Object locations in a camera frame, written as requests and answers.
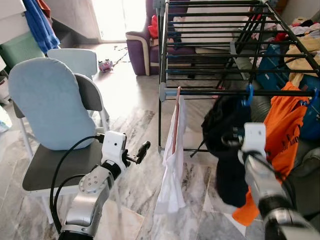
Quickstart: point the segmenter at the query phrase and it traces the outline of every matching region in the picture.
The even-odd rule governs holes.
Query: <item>white towel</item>
[[[175,152],[174,154],[172,154],[176,112],[177,109],[174,109],[169,135],[164,150],[162,164],[165,166],[165,172],[162,179],[161,190],[154,210],[156,214],[176,213],[180,208],[186,206],[181,189],[181,178],[184,167],[183,136],[187,126],[186,105],[183,96],[179,97],[176,145]]]

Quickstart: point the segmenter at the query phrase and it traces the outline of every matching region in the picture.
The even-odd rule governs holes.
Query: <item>gray chair seat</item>
[[[66,178],[76,174],[87,174],[102,158],[102,144],[94,140],[89,146],[73,150],[63,161],[55,181],[55,187]],[[50,189],[55,169],[65,154],[65,150],[50,150],[39,145],[27,172],[25,173],[22,187],[26,191]],[[68,181],[65,186],[74,186],[80,178]]]

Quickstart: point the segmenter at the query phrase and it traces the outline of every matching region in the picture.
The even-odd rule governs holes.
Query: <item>orange shirt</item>
[[[297,91],[299,88],[291,82],[287,82],[282,90]],[[264,120],[266,127],[265,151],[268,153],[267,160],[273,168],[288,176],[294,167],[298,149],[300,128],[307,107],[301,106],[299,101],[308,101],[307,97],[301,96],[274,96],[271,99],[271,109]],[[258,216],[256,207],[249,188],[246,194],[246,203],[238,208],[232,217],[242,225],[249,226]]]

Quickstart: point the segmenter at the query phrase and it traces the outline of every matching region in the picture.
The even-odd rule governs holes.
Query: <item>black cable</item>
[[[293,185],[293,183],[290,181],[289,178],[287,178],[286,175],[284,175],[283,173],[274,170],[269,164],[267,164],[266,162],[262,161],[261,159],[259,159],[258,157],[256,157],[255,155],[249,154],[247,152],[244,152],[243,150],[239,150],[241,151],[243,154],[248,154],[249,156],[253,157],[255,160],[257,160],[259,163],[261,163],[262,165],[264,165],[266,168],[268,168],[270,171],[272,171],[274,173],[274,175],[278,178],[280,178],[283,182],[283,185],[287,191],[287,193],[289,194],[289,197],[291,199],[292,202],[292,206],[294,209],[297,209],[297,205],[296,205],[296,190],[295,190],[295,186]]]
[[[58,215],[58,211],[57,211],[57,201],[58,201],[58,197],[59,197],[59,194],[60,194],[60,191],[61,189],[63,188],[63,186],[68,182],[70,181],[71,179],[75,179],[75,178],[82,178],[84,177],[85,174],[77,174],[77,175],[73,175],[73,176],[70,176],[68,177],[67,179],[65,179],[61,184],[60,186],[58,187],[56,193],[55,193],[55,196],[54,196],[54,202],[53,202],[53,210],[56,212],[56,214]]]
[[[60,162],[58,163],[58,165],[56,166],[56,169],[54,171],[53,174],[53,178],[52,178],[52,183],[51,183],[51,188],[50,188],[50,198],[49,198],[49,204],[50,204],[50,211],[51,211],[51,215],[52,215],[52,219],[55,225],[55,228],[57,230],[57,232],[60,234],[61,232],[61,223],[58,217],[57,212],[54,209],[54,189],[55,189],[55,184],[56,184],[56,179],[57,179],[57,175],[60,169],[61,164],[63,163],[63,161],[65,160],[65,158],[68,156],[69,153],[71,153],[71,151],[73,149],[75,149],[80,143],[88,140],[88,139],[98,139],[98,136],[87,136],[83,139],[81,139],[80,141],[78,141],[75,145],[73,145],[61,158]]]

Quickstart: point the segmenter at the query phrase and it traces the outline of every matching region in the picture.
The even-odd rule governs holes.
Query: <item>light blue chair cushion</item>
[[[95,135],[95,124],[83,106],[76,78],[62,62],[52,58],[23,61],[11,70],[8,83],[12,100],[46,148],[67,150]]]

